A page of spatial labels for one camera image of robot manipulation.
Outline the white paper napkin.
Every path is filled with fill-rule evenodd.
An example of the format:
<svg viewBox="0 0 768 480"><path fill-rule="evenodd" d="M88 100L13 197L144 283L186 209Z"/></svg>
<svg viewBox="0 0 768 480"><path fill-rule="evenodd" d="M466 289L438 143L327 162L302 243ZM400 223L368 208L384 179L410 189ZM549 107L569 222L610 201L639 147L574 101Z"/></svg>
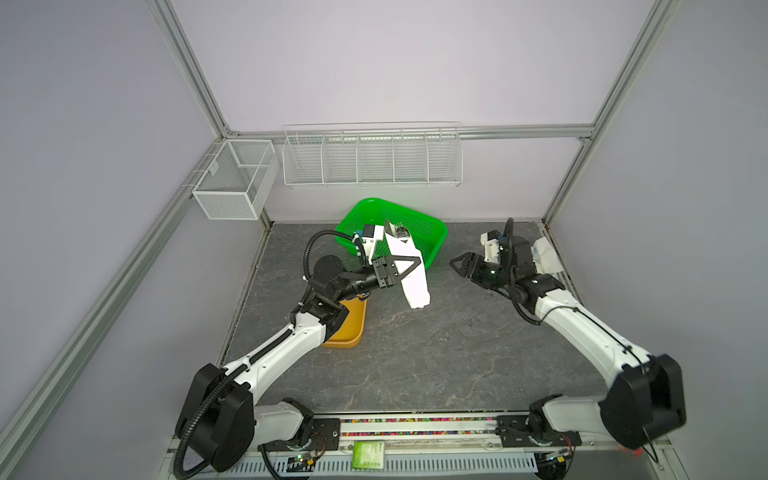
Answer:
<svg viewBox="0 0 768 480"><path fill-rule="evenodd" d="M428 306L431 296L423 255L416 247L410 231L402 225L396 225L387 220L384 234L390 254L398 257L394 264L409 306L412 309Z"/></svg>

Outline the silver spoon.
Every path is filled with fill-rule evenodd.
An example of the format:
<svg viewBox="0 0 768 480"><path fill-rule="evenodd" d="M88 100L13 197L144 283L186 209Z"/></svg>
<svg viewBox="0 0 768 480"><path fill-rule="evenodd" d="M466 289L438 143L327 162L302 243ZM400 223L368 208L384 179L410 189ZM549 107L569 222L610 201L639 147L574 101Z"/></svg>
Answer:
<svg viewBox="0 0 768 480"><path fill-rule="evenodd" d="M399 241L407 242L411 238L411 233L407 227L402 224L391 224L391 235Z"/></svg>

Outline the green plastic basket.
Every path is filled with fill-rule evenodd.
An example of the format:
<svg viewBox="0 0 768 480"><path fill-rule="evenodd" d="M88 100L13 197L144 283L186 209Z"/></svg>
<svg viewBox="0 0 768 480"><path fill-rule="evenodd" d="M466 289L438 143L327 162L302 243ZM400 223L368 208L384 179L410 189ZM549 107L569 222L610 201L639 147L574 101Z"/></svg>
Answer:
<svg viewBox="0 0 768 480"><path fill-rule="evenodd" d="M350 210L336 230L353 235L361 231L366 224L384 225L386 220L408 229L415 247L422 254L425 268L429 269L448 235L447 225L435 217L387 200L367 198L359 201Z"/></svg>

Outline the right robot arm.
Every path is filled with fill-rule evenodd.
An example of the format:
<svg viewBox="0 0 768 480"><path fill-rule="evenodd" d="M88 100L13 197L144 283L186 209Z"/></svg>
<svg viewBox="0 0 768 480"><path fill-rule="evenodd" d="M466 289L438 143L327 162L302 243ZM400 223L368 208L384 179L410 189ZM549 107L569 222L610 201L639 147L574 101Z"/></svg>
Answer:
<svg viewBox="0 0 768 480"><path fill-rule="evenodd" d="M538 444L562 433L607 435L639 449L687 422L683 374L667 354L653 355L596 318L553 274L537 269L525 238L492 230L484 251L450 261L462 278L512 303L529 324L548 325L602 376L604 396L553 394L531 403L524 432Z"/></svg>

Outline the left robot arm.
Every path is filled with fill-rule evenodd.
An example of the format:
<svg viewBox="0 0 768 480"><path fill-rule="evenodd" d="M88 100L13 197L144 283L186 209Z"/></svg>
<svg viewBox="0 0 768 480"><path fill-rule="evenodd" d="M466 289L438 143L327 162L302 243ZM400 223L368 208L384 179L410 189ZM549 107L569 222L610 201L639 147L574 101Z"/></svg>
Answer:
<svg viewBox="0 0 768 480"><path fill-rule="evenodd" d="M346 301L401 285L412 307L429 302L423 256L404 226L367 225L353 235L318 231L306 244L302 270L306 289L280 331L222 367L196 372L175 428L175 478L226 471L252 444L261 451L274 442L309 447L317 434L313 411L290 398L262 405L264 392L341 329Z"/></svg>

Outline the yellow plastic tray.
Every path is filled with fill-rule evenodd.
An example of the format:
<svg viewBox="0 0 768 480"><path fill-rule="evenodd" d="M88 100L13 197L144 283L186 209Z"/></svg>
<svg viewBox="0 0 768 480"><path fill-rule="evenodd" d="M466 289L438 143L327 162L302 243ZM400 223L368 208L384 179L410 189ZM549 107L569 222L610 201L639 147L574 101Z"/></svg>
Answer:
<svg viewBox="0 0 768 480"><path fill-rule="evenodd" d="M340 329L322 344L325 348L353 348L362 339L366 320L367 299L357 297L351 300L343 300L341 304L348 310L348 315Z"/></svg>

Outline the tissue box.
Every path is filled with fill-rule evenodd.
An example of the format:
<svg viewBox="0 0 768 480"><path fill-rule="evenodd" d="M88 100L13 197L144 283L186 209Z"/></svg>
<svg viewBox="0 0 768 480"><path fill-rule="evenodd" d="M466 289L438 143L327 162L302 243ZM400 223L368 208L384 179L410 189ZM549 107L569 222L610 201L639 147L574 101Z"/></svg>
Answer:
<svg viewBox="0 0 768 480"><path fill-rule="evenodd" d="M560 257L551 242L541 237L531 246L532 258L539 274L558 274L564 271Z"/></svg>

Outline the green card box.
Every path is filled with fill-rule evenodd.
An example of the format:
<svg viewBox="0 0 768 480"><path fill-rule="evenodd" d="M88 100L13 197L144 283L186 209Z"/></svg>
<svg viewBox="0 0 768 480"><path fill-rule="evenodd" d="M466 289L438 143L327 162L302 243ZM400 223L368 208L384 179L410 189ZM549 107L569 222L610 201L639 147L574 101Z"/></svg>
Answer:
<svg viewBox="0 0 768 480"><path fill-rule="evenodd" d="M361 441L353 445L352 468L355 470L383 470L385 468L384 441Z"/></svg>

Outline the white mesh box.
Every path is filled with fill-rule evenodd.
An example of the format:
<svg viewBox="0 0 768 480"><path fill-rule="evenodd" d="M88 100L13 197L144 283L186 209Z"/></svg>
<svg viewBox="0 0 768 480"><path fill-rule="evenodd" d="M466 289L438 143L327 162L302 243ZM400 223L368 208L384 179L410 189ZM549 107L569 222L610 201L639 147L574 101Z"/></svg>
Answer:
<svg viewBox="0 0 768 480"><path fill-rule="evenodd" d="M256 221L278 172L272 141L228 139L218 147L192 193L210 220Z"/></svg>

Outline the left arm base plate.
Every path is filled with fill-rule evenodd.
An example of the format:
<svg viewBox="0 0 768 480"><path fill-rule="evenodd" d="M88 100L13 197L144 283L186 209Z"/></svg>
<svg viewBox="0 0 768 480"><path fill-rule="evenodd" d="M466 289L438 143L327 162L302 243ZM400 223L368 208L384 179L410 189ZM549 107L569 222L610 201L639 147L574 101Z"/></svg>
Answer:
<svg viewBox="0 0 768 480"><path fill-rule="evenodd" d="M273 440L265 444L267 452L336 451L341 440L341 419L315 417L289 440Z"/></svg>

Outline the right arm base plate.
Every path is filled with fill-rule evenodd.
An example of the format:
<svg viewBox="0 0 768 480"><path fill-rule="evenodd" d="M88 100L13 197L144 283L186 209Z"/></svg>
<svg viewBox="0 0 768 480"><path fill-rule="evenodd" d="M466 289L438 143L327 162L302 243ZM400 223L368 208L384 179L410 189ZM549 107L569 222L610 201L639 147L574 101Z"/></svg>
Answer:
<svg viewBox="0 0 768 480"><path fill-rule="evenodd" d="M529 414L507 414L496 417L494 433L502 446L512 447L578 447L582 438L578 432L556 432Z"/></svg>

